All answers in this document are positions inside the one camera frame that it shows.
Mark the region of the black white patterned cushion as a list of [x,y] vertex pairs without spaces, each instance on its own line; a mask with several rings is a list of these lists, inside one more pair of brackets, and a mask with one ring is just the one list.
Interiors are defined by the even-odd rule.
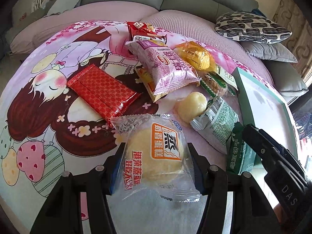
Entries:
[[290,30],[270,19],[247,12],[221,15],[216,21],[215,32],[234,41],[265,44],[279,43],[292,35]]

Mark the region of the light green white snack packet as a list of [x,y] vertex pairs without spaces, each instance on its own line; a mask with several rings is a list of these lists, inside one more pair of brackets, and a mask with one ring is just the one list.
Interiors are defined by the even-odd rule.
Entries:
[[226,142],[237,121],[238,114],[232,107],[223,98],[215,97],[208,101],[204,113],[191,120],[190,124],[210,146],[226,155]]

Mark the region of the pink bread snack packet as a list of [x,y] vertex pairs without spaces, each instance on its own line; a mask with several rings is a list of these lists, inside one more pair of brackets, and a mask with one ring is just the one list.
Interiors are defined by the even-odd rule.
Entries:
[[155,95],[200,82],[193,67],[160,41],[128,41],[125,46],[152,76]]

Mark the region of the pink sofa cover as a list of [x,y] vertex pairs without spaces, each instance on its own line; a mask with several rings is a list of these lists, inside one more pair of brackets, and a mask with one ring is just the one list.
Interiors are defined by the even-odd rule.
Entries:
[[211,20],[177,10],[157,11],[153,7],[140,3],[122,1],[91,3],[51,16],[43,16],[41,12],[37,12],[34,17],[29,16],[18,26],[9,29],[5,38],[12,52],[31,53],[44,41],[69,25],[93,19],[142,21],[191,37],[232,57],[268,83],[273,84],[273,78],[263,62],[247,54],[238,42],[216,34],[215,25]]

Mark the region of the pale green small snack packet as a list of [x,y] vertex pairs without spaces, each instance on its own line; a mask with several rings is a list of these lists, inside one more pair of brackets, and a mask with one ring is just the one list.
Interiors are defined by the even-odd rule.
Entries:
[[236,90],[238,90],[235,78],[228,73],[223,67],[220,65],[216,64],[216,73],[225,81],[228,85],[231,85],[234,87]]

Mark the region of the red white snack packet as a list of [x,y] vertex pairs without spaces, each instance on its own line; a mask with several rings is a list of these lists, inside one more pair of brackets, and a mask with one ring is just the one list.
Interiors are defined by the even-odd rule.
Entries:
[[166,36],[159,36],[155,34],[148,34],[148,33],[139,33],[132,36],[133,41],[141,41],[141,40],[148,40],[153,41],[155,43],[163,43],[164,45],[167,44],[167,37]]

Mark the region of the teal white cardboard tray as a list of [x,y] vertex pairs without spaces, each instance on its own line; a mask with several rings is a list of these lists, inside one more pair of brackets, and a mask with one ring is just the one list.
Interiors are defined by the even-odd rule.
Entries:
[[243,124],[253,124],[297,157],[299,136],[294,118],[283,97],[241,68],[233,73]]

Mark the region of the red foil wafer packet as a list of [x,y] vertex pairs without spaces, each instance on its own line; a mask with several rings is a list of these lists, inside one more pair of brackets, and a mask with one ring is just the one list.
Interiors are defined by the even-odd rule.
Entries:
[[74,75],[67,86],[108,123],[124,114],[140,96],[94,64]]

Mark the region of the orange yellow cake packet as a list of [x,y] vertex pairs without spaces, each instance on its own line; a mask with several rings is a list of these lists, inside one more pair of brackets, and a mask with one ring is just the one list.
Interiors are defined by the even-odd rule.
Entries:
[[176,45],[174,52],[198,71],[217,71],[213,56],[194,41]]

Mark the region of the yellow bread packet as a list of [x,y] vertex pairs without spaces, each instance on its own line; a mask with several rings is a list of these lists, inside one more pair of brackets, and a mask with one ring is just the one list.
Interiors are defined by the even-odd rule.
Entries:
[[141,79],[142,83],[144,84],[148,94],[151,97],[151,100],[155,103],[157,102],[160,98],[163,97],[163,94],[155,95],[155,82],[150,75],[150,73],[145,69],[145,68],[138,68],[135,67],[134,71],[137,73],[139,78]]

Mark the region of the red orange snack packet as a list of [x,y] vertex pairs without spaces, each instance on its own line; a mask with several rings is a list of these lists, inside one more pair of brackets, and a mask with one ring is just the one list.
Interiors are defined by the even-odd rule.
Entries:
[[144,22],[127,22],[129,39],[133,40],[135,36],[148,37],[150,39],[156,39],[156,31],[152,24]]

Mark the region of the green milk biscuit packet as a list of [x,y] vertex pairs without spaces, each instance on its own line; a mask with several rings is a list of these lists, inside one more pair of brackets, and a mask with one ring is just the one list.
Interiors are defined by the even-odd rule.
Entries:
[[214,97],[235,96],[236,90],[215,72],[199,71],[200,85]]

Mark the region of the white magazine rack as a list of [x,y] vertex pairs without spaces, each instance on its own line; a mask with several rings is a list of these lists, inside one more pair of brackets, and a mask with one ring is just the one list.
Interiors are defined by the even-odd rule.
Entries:
[[34,12],[37,9],[44,9],[49,1],[50,0],[35,0],[32,2],[31,12]]

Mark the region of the steamed cake clear packet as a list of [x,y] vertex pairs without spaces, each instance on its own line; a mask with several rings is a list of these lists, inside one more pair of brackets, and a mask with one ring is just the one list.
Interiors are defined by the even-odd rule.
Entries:
[[154,190],[165,200],[198,202],[195,170],[180,124],[170,114],[140,114],[112,119],[125,146],[114,191],[127,198]]

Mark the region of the patterned beige curtain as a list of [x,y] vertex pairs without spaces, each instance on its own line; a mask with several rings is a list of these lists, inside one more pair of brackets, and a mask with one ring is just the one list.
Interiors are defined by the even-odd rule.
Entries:
[[293,67],[307,86],[311,85],[311,24],[293,0],[280,0],[273,21],[292,32],[282,44],[291,51],[298,62]]

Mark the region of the yellow jelly cup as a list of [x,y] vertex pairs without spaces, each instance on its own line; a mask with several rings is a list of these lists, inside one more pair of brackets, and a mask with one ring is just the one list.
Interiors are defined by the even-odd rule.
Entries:
[[190,127],[190,122],[206,110],[207,103],[204,94],[192,92],[187,97],[175,102],[174,114],[183,126]]

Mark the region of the dark green snack packet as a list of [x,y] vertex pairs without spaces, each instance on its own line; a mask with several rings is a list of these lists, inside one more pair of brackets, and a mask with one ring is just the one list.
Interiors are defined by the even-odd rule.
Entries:
[[252,172],[256,158],[256,152],[250,148],[242,139],[243,125],[238,121],[230,137],[226,141],[227,164],[226,172],[232,174],[242,174]]

